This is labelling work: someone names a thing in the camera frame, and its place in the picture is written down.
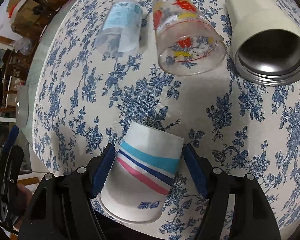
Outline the person's left hand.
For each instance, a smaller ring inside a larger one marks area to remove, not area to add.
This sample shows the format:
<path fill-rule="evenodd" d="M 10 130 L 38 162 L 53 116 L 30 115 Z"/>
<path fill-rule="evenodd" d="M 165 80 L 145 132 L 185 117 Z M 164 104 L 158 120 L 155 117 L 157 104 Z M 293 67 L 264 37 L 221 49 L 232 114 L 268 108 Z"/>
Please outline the person's left hand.
<path fill-rule="evenodd" d="M 31 201 L 32 192 L 27 189 L 23 184 L 17 184 L 18 195 L 16 200 L 16 208 L 19 215 L 23 215 Z"/>

